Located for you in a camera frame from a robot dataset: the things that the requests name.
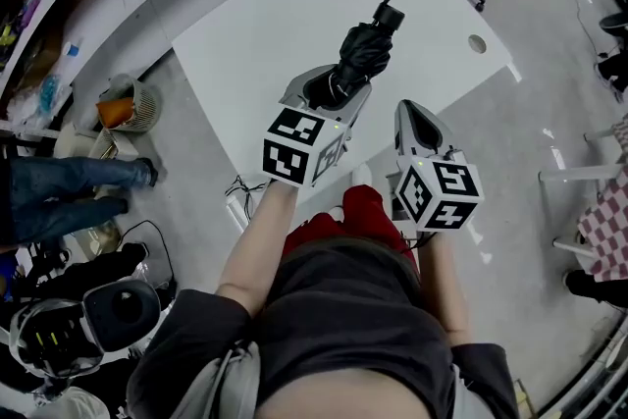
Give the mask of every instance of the concrete floor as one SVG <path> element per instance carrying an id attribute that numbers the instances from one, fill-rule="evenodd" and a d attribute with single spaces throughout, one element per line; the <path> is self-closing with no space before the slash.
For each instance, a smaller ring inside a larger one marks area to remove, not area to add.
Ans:
<path id="1" fill-rule="evenodd" d="M 615 41 L 598 21 L 617 11 L 611 0 L 577 0 L 598 51 Z M 551 399 L 601 343 L 617 313 L 569 294 L 564 270 L 576 266 L 551 239 L 575 230 L 575 217 L 593 194 L 581 183 L 540 184 L 537 173 L 616 158 L 610 139 L 588 145 L 585 131 L 608 128 L 623 114 L 597 81 L 595 52 L 576 18 L 576 0 L 488 0 L 484 14 L 514 57 L 521 80 L 507 69 L 442 113 L 477 164 L 487 201 L 453 237 L 457 265 L 478 341 L 495 341 L 507 353 L 513 378 L 523 380 L 537 407 Z M 152 219 L 164 232 L 182 288 L 211 291 L 238 232 L 224 191 L 236 172 L 213 133 L 173 54 L 145 79 L 163 95 L 159 123 L 136 141 L 163 164 L 152 191 L 139 192 L 121 224 Z M 392 150 L 371 162 L 375 186 L 394 169 Z M 340 202 L 348 180 L 299 207 L 295 222 Z M 151 262 L 166 275 L 158 236 L 144 239 Z"/>

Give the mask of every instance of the desk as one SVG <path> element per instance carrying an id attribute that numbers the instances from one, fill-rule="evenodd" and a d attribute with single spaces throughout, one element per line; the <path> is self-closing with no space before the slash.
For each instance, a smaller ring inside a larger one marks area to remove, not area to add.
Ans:
<path id="1" fill-rule="evenodd" d="M 348 30 L 370 22 L 382 1 L 228 0 L 175 39 L 189 83 L 239 173 L 258 169 L 264 130 L 288 83 L 337 62 Z M 439 113 L 511 61 L 467 0 L 393 0 L 392 5 L 406 18 L 393 38 L 391 63 L 373 79 L 348 152 L 316 187 L 302 190 L 299 201 L 391 145 L 401 99 Z M 473 34 L 486 42 L 484 54 L 471 49 Z"/>

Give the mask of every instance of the white bag strap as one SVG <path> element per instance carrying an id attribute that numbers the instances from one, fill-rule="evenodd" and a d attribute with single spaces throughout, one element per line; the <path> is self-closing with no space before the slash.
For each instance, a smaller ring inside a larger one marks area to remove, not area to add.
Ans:
<path id="1" fill-rule="evenodd" d="M 460 377 L 460 369 L 455 371 L 455 402 L 451 419 L 495 419 L 495 415 L 477 394 L 470 392 Z"/>
<path id="2" fill-rule="evenodd" d="M 170 419 L 253 419 L 260 376 L 259 348 L 230 350 L 198 373 Z M 220 397 L 218 409 L 213 405 Z"/>

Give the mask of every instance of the checkered cloth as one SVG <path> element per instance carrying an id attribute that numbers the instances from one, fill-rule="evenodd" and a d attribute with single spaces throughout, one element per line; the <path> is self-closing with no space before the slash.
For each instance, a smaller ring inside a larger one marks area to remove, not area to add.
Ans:
<path id="1" fill-rule="evenodd" d="M 611 129 L 624 156 L 628 156 L 628 114 L 619 123 L 612 125 Z"/>
<path id="2" fill-rule="evenodd" d="M 578 231 L 599 256 L 587 271 L 597 282 L 628 279 L 628 166 L 580 217 Z"/>

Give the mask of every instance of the table leg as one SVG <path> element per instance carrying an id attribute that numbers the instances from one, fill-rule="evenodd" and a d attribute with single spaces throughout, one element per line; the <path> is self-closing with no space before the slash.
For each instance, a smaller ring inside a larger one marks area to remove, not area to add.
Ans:
<path id="1" fill-rule="evenodd" d="M 600 138 L 606 138 L 607 136 L 613 136 L 612 129 L 603 130 L 603 131 L 586 132 L 584 134 L 585 141 L 598 140 Z"/>
<path id="2" fill-rule="evenodd" d="M 571 251 L 572 253 L 584 255 L 585 257 L 588 257 L 588 258 L 593 258 L 593 259 L 599 258 L 593 251 L 591 251 L 591 246 L 588 246 L 586 244 L 580 244 L 579 242 L 574 241 L 573 237 L 569 237 L 569 236 L 557 237 L 551 244 L 553 245 L 554 248 Z"/>
<path id="3" fill-rule="evenodd" d="M 583 168 L 569 168 L 567 170 L 546 170 L 539 172 L 542 182 L 551 180 L 608 180 L 614 179 L 623 165 L 607 164 L 603 166 L 585 166 Z"/>

